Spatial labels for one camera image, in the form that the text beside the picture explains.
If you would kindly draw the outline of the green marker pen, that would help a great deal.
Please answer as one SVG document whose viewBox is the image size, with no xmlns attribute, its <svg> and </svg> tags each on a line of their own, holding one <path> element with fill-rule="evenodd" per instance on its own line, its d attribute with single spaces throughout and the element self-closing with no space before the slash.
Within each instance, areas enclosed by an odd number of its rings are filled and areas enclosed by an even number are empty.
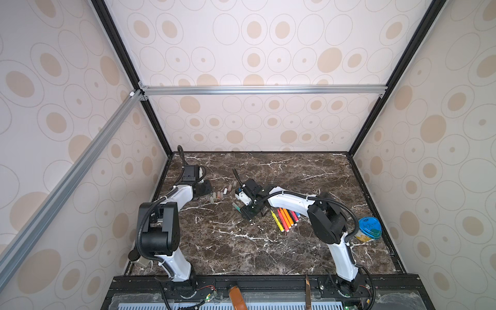
<svg viewBox="0 0 496 310">
<path fill-rule="evenodd" d="M 238 212 L 240 212 L 240 213 L 241 213 L 240 207 L 239 207 L 239 206 L 238 206 L 235 202 L 233 202 L 233 203 L 232 203 L 232 206 L 233 206 L 233 207 L 234 207 L 234 208 L 235 208 Z"/>
</svg>

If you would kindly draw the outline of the orange marker pen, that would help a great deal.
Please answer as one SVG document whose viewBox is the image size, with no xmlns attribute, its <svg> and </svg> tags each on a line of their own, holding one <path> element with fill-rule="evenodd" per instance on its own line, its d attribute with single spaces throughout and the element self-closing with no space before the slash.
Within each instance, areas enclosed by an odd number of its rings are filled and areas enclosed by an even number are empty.
<svg viewBox="0 0 496 310">
<path fill-rule="evenodd" d="M 293 227 L 294 226 L 294 221 L 293 221 L 293 218 L 291 217 L 289 211 L 287 209 L 282 209 L 282 211 L 285 214 L 286 220 L 288 222 L 288 226 L 289 227 Z"/>
<path fill-rule="evenodd" d="M 284 215 L 284 217 L 285 217 L 285 214 L 284 214 L 284 212 L 282 211 L 282 209 L 283 209 L 283 208 L 280 208 L 280 210 L 281 210 L 282 214 L 283 214 L 283 215 Z M 286 220 L 286 217 L 285 217 L 285 221 L 286 221 L 286 223 L 287 223 L 287 225 L 288 225 L 288 222 L 287 222 L 287 220 Z M 289 226 L 288 226 L 288 227 L 289 227 Z M 291 227 L 289 227 L 289 229 L 290 229 L 290 228 L 291 228 Z"/>
</svg>

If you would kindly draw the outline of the yellow marker pen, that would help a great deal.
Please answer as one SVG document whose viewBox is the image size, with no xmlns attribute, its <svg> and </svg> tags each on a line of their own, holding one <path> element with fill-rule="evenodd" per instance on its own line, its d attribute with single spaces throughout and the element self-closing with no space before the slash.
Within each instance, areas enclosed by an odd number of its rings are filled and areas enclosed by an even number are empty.
<svg viewBox="0 0 496 310">
<path fill-rule="evenodd" d="M 273 211 L 271 211 L 271 216 L 273 217 L 273 219 L 274 219 L 274 221 L 275 221 L 275 223 L 276 223 L 279 231 L 280 232 L 284 232 L 285 229 L 284 229 L 283 225 L 281 224 L 281 222 L 279 221 L 277 215 Z"/>
</svg>

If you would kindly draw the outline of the red-pink marker pen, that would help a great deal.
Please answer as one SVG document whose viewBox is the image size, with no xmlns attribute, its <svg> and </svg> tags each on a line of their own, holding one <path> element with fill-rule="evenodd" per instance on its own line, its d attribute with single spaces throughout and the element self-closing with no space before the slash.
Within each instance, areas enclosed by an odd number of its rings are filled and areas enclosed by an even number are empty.
<svg viewBox="0 0 496 310">
<path fill-rule="evenodd" d="M 292 226 L 297 225 L 299 219 L 298 219 L 296 213 L 294 211 L 287 210 L 287 214 L 289 215 L 289 218 L 290 218 L 290 220 L 292 222 Z"/>
</svg>

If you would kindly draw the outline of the pink marker pen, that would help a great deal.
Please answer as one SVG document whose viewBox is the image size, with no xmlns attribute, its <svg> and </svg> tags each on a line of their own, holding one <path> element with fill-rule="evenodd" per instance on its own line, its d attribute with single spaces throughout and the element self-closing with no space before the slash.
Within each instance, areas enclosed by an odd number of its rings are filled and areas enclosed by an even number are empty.
<svg viewBox="0 0 496 310">
<path fill-rule="evenodd" d="M 277 214 L 278 214 L 278 218 L 280 220 L 280 223 L 282 224 L 282 227 L 284 228 L 284 231 L 285 232 L 288 232 L 289 231 L 289 227 L 285 221 L 285 217 L 284 215 L 282 214 L 281 210 L 280 209 L 277 209 Z"/>
</svg>

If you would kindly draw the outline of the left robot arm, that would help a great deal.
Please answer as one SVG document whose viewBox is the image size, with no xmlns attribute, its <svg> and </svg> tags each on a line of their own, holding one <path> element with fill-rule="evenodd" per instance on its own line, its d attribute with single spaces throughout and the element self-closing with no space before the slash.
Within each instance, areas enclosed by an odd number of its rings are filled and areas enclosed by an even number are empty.
<svg viewBox="0 0 496 310">
<path fill-rule="evenodd" d="M 156 261 L 173 282 L 187 281 L 192 274 L 192 266 L 179 248 L 179 211 L 190 201 L 212 192 L 209 180 L 194 185 L 179 184 L 159 199 L 142 203 L 138 209 L 135 243 L 138 253 Z"/>
</svg>

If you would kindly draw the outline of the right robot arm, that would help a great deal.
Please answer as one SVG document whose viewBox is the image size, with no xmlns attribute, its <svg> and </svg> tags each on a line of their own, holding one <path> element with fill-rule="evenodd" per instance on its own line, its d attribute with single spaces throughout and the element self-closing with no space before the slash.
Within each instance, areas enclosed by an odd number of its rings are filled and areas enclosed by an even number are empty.
<svg viewBox="0 0 496 310">
<path fill-rule="evenodd" d="M 281 187 L 258 185 L 248 179 L 235 190 L 244 206 L 241 215 L 252 220 L 264 208 L 294 211 L 309 218 L 314 234 L 328 245 L 337 276 L 352 282 L 359 273 L 353 258 L 350 240 L 359 232 L 359 220 L 351 209 L 327 196 L 304 195 Z"/>
</svg>

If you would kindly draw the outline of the brown thin stick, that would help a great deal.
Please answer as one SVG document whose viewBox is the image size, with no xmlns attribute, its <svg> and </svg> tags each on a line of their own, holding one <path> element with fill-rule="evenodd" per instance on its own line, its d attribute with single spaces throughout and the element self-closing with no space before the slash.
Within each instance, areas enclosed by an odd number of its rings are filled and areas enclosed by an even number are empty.
<svg viewBox="0 0 496 310">
<path fill-rule="evenodd" d="M 306 310 L 311 310 L 311 286 L 307 275 L 305 277 L 305 305 Z"/>
</svg>

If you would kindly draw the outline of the blue-lidded plastic cup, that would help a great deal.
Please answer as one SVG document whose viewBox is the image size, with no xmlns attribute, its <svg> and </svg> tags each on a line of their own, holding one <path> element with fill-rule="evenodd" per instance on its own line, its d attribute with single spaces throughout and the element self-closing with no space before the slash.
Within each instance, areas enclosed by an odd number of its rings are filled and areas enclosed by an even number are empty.
<svg viewBox="0 0 496 310">
<path fill-rule="evenodd" d="M 376 217 L 365 217 L 359 220 L 359 232 L 355 235 L 357 240 L 368 242 L 378 240 L 382 236 L 382 226 Z"/>
</svg>

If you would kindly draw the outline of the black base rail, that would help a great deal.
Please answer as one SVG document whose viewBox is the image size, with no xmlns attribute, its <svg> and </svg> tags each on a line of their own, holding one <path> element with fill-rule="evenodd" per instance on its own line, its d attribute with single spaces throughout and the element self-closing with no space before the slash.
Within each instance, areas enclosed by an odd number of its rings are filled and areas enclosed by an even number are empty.
<svg viewBox="0 0 496 310">
<path fill-rule="evenodd" d="M 118 276 L 102 309 L 233 309 L 228 290 L 237 285 L 248 309 L 306 309 L 304 275 L 197 276 L 195 283 L 163 276 Z M 374 275 L 343 297 L 328 275 L 309 275 L 311 309 L 433 309 L 418 275 Z"/>
</svg>

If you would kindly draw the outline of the horizontal aluminium rail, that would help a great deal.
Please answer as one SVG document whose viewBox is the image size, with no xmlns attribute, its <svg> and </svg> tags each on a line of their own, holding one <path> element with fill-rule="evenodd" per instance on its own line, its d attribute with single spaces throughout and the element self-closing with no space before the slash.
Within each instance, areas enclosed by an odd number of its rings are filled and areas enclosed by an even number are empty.
<svg viewBox="0 0 496 310">
<path fill-rule="evenodd" d="M 145 96 L 384 94 L 387 85 L 143 86 Z"/>
</svg>

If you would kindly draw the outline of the diagonal aluminium rail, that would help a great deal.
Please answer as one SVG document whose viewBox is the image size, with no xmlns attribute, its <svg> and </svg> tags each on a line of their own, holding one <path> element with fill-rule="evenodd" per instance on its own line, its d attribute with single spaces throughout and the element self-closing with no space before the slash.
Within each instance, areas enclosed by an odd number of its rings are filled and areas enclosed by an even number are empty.
<svg viewBox="0 0 496 310">
<path fill-rule="evenodd" d="M 67 171 L 54 190 L 40 205 L 30 220 L 16 235 L 15 239 L 1 257 L 1 289 L 10 282 L 28 254 L 42 237 L 53 219 L 65 205 L 75 188 L 87 174 L 103 149 L 116 134 L 121 124 L 129 115 L 135 104 L 143 97 L 143 90 L 136 89 L 132 96 L 120 105 L 112 118 L 90 142 L 76 163 Z"/>
</svg>

